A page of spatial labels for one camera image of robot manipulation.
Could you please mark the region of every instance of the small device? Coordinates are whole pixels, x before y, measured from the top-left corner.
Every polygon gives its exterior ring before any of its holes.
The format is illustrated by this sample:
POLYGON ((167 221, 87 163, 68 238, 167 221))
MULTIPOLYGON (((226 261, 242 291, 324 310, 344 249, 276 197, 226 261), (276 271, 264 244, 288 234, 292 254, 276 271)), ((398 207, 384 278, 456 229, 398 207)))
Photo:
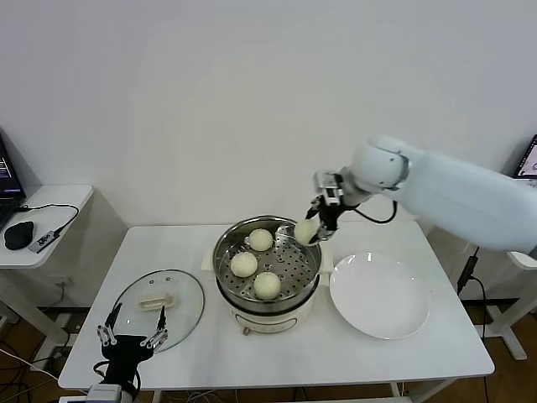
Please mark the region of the small device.
POLYGON ((537 134, 531 139, 528 149, 520 160, 514 179, 537 179, 537 134))
POLYGON ((28 249, 38 254, 51 243, 53 243, 59 236, 60 235, 56 231, 48 231, 45 235, 28 246, 28 249))

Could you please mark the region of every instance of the cable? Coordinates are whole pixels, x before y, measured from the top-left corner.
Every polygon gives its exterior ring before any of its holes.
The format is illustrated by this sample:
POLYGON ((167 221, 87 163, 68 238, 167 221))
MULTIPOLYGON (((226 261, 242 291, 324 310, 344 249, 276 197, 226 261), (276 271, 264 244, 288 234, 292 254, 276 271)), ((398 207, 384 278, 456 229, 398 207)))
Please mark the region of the cable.
POLYGON ((36 371, 39 371, 39 372, 42 372, 43 374, 47 374, 50 378, 53 378, 53 379, 56 379, 58 380, 58 378, 56 378, 55 376, 53 376, 52 374, 48 373, 47 371, 45 371, 44 369, 41 369, 41 368, 38 368, 36 367, 35 365, 33 365, 32 363, 29 363, 28 361, 26 361, 25 359, 22 359, 20 357, 17 357, 16 355, 13 355, 11 353, 8 353, 6 350, 0 348, 0 351, 10 357, 13 357, 14 359, 18 359, 19 361, 25 363, 26 365, 32 367, 33 369, 35 369, 36 371))
MULTIPOLYGON (((485 327, 485 322, 487 321, 487 294, 485 293, 485 286, 483 285, 481 280, 479 280, 477 277, 474 277, 473 275, 470 276, 470 280, 474 280, 474 281, 477 281, 479 283, 479 285, 481 286, 481 292, 483 294, 483 330, 482 330, 481 340, 483 341, 483 345, 485 345, 485 328, 486 328, 485 327)), ((487 403, 489 403, 487 377, 486 376, 483 376, 483 383, 484 383, 484 386, 485 386, 485 398, 487 399, 487 403)))
POLYGON ((140 373, 136 369, 136 395, 134 396, 134 400, 138 397, 140 394, 140 389, 142 388, 142 380, 140 379, 140 373))
POLYGON ((100 375, 102 378, 104 378, 104 373, 99 370, 103 365, 109 364, 110 361, 100 361, 97 364, 93 365, 93 372, 95 372, 97 375, 100 375))
POLYGON ((64 225, 54 230, 54 234, 56 236, 60 235, 60 233, 65 229, 65 227, 71 224, 73 220, 75 220, 76 216, 78 216, 78 213, 81 212, 77 206, 72 206, 71 204, 56 204, 56 203, 50 203, 50 204, 45 204, 43 206, 36 206, 36 207, 30 207, 28 205, 24 205, 21 207, 15 207, 14 211, 15 212, 29 212, 30 210, 41 210, 42 208, 46 208, 46 207, 69 207, 69 208, 74 208, 76 210, 75 215, 71 217, 69 221, 67 221, 64 225))
POLYGON ((207 392, 203 392, 203 393, 200 393, 199 395, 194 395, 192 394, 191 396, 189 396, 189 398, 186 400, 185 403, 190 403, 191 401, 194 401, 202 396, 205 396, 205 395, 209 395, 210 393, 214 392, 216 389, 213 389, 213 390, 208 390, 207 392))
POLYGON ((56 302, 53 302, 52 304, 50 304, 49 306, 47 306, 42 312, 47 312, 51 307, 53 307, 54 305, 58 305, 58 304, 61 304, 64 300, 64 297, 65 297, 65 282, 61 282, 61 297, 58 301, 56 302))
POLYGON ((357 212, 358 214, 360 214, 365 219, 367 219, 367 220, 369 220, 371 222, 375 222, 376 224, 387 224, 389 222, 392 222, 394 220, 395 216, 397 216, 397 205, 398 205, 398 203, 396 201, 392 201, 392 205, 394 206, 394 211, 392 212, 392 215, 389 216, 389 218, 386 219, 386 220, 377 220, 375 218, 371 218, 370 216, 365 215, 363 212, 360 212, 357 208, 354 208, 353 211, 357 212))
POLYGON ((2 385, 2 386, 6 385, 7 387, 9 387, 9 386, 17 386, 17 387, 18 387, 18 393, 16 393, 15 395, 12 395, 11 397, 8 397, 7 399, 2 400, 2 401, 8 401, 8 400, 14 399, 15 397, 17 398, 17 401, 19 401, 20 396, 21 396, 21 395, 24 395, 24 394, 26 393, 26 394, 27 394, 27 398, 28 398, 28 402, 31 403, 32 398, 31 398, 29 392, 30 392, 33 388, 28 387, 28 385, 25 384, 24 382, 5 383, 5 384, 0 384, 0 385, 2 385), (20 391, 20 387, 21 387, 21 386, 24 386, 24 387, 26 388, 26 390, 23 390, 23 391, 21 392, 21 391, 20 391))
POLYGON ((43 385, 46 385, 46 384, 49 384, 50 382, 52 382, 53 379, 47 379, 46 381, 44 382, 41 382, 40 384, 36 385, 36 386, 32 386, 31 388, 23 391, 23 392, 20 392, 20 393, 17 393, 16 395, 13 395, 11 397, 8 397, 7 399, 4 399, 4 400, 0 400, 0 403, 5 403, 6 401, 10 401, 13 397, 18 397, 19 395, 23 395, 25 393, 29 393, 31 390, 34 390, 34 389, 37 389, 37 388, 40 388, 41 386, 43 385))
MULTIPOLYGON (((12 349, 13 352, 14 352, 15 354, 17 354, 17 356, 20 357, 20 355, 18 354, 17 350, 15 350, 15 348, 11 347, 9 344, 7 344, 7 343, 5 343, 5 342, 0 342, 0 343, 1 343, 1 344, 4 344, 4 345, 7 346, 8 348, 12 349)), ((5 392, 10 386, 15 386, 15 385, 18 384, 18 382, 15 382, 15 380, 17 380, 17 378, 18 378, 21 374, 24 375, 23 367, 19 368, 19 369, 17 370, 17 373, 15 374, 15 376, 12 377, 12 379, 11 379, 9 382, 7 382, 5 385, 3 385, 3 388, 0 390, 0 395, 1 395, 3 392, 5 392)))

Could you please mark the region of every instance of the power cord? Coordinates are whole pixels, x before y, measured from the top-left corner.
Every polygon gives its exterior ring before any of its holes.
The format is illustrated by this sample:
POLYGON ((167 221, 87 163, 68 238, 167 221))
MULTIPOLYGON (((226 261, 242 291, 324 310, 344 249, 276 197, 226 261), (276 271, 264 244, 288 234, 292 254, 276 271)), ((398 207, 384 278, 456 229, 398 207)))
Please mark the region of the power cord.
POLYGON ((45 313, 47 312, 50 308, 52 308, 53 306, 56 306, 58 304, 61 304, 65 298, 65 282, 62 281, 61 282, 61 296, 60 296, 60 299, 56 302, 53 302, 52 304, 50 304, 49 306, 47 306, 42 312, 45 313))
POLYGON ((71 204, 56 204, 56 203, 50 203, 50 204, 45 204, 43 206, 36 206, 36 207, 29 207, 28 205, 25 205, 21 207, 15 207, 14 211, 15 212, 29 212, 31 210, 41 210, 42 208, 47 208, 47 207, 68 207, 68 208, 73 208, 76 211, 75 215, 71 217, 69 221, 67 221, 64 225, 54 230, 54 235, 56 237, 60 235, 61 232, 65 229, 65 227, 71 224, 73 220, 75 220, 76 216, 78 216, 78 213, 81 212, 77 206, 72 206, 71 204))
POLYGON ((398 206, 398 203, 396 201, 392 201, 392 206, 394 207, 394 211, 392 212, 392 215, 386 219, 386 220, 377 220, 376 218, 372 218, 370 216, 367 216, 366 214, 364 214, 363 212, 359 211, 358 208, 354 208, 353 211, 354 212, 357 212, 358 214, 360 214, 362 217, 364 217, 365 219, 371 221, 371 222, 374 222, 376 224, 387 224, 389 222, 392 222, 395 218, 395 216, 397 216, 397 206, 398 206))
MULTIPOLYGON (((482 331, 482 335, 481 335, 481 340, 483 342, 483 345, 485 345, 485 322, 487 321, 487 294, 485 293, 485 286, 483 285, 481 280, 479 280, 477 277, 474 277, 473 275, 470 276, 469 280, 477 281, 479 283, 479 285, 481 286, 481 292, 483 294, 483 331, 482 331)), ((489 403, 487 377, 486 376, 483 376, 483 383, 484 383, 484 386, 485 386, 485 398, 487 399, 487 403, 489 403)))
MULTIPOLYGON (((473 270, 476 267, 477 261, 479 258, 477 257, 477 253, 479 252, 479 247, 476 248, 472 256, 468 257, 467 263, 464 266, 464 269, 462 270, 461 276, 459 277, 459 280, 456 283, 456 293, 457 295, 461 294, 462 289, 466 286, 467 282, 469 280, 474 280, 481 286, 481 292, 483 295, 483 330, 481 335, 481 341, 483 343, 483 346, 487 348, 485 344, 485 330, 486 330, 486 321, 487 321, 487 293, 485 292, 485 285, 483 285, 482 281, 479 280, 477 277, 475 277, 473 274, 473 270)), ((485 399, 487 399, 487 403, 489 403, 488 399, 488 387, 487 387, 487 377, 483 376, 483 384, 485 387, 485 399)))

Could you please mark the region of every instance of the perforated steamer tray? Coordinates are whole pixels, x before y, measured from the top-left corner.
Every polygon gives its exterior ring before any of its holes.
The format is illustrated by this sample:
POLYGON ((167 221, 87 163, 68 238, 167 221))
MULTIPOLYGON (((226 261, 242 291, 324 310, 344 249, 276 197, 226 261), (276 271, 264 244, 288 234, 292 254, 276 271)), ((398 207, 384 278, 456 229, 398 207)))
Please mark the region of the perforated steamer tray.
MULTIPOLYGON (((279 300, 290 298, 299 293, 317 274, 322 275, 321 285, 329 285, 328 276, 334 271, 334 262, 329 245, 326 243, 320 245, 321 267, 317 271, 310 267, 310 262, 313 259, 311 253, 289 235, 288 228, 284 232, 280 231, 275 235, 273 247, 264 252, 249 248, 247 238, 228 250, 227 255, 222 260, 221 270, 225 280, 224 284, 229 291, 244 299, 258 301, 253 293, 253 282, 256 276, 264 271, 271 271, 282 280, 282 291, 279 295, 279 300), (232 257, 239 252, 250 252, 258 260, 256 273, 245 279, 236 277, 229 267, 232 257)), ((209 249, 206 252, 201 263, 201 270, 211 274, 211 277, 214 278, 211 262, 212 253, 213 249, 209 249)))

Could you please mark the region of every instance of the robotic arm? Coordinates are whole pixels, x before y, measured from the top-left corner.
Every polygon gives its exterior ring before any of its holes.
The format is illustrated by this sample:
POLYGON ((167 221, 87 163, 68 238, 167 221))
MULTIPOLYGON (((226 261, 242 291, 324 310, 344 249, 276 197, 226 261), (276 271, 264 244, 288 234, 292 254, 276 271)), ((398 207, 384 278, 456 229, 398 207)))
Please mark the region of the robotic arm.
POLYGON ((311 243, 329 239, 345 211, 382 194, 471 243, 537 259, 537 191, 480 166, 382 137, 314 181, 318 196, 306 218, 318 213, 321 225, 311 243))

